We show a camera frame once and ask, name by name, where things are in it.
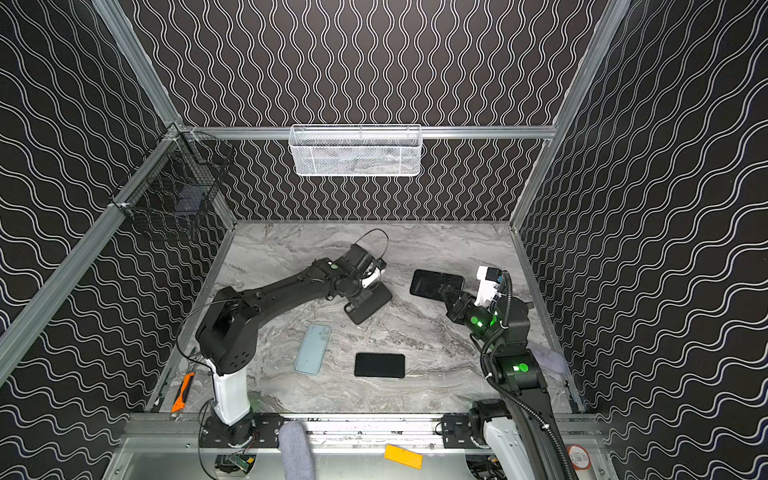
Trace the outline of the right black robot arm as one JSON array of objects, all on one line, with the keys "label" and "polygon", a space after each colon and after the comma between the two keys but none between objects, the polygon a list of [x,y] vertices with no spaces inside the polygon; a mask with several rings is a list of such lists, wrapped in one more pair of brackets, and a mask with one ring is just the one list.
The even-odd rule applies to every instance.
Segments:
[{"label": "right black robot arm", "polygon": [[507,282],[487,306],[452,286],[438,288],[446,316],[465,326],[479,351],[481,373],[499,395],[477,400],[467,414],[471,443],[484,450],[468,468],[477,479],[575,479],[557,427],[548,384],[528,347],[530,307]]}]

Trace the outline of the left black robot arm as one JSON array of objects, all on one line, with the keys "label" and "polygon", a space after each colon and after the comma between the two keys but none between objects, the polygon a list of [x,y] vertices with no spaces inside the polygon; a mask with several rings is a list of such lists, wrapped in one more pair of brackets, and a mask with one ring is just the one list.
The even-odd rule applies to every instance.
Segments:
[{"label": "left black robot arm", "polygon": [[266,286],[220,289],[195,334],[212,370],[215,417],[226,427],[252,415],[246,367],[258,344],[258,331],[271,320],[315,300],[346,301],[345,314],[359,325],[392,299],[382,281],[386,262],[357,243],[337,259],[314,260],[301,271]]}]

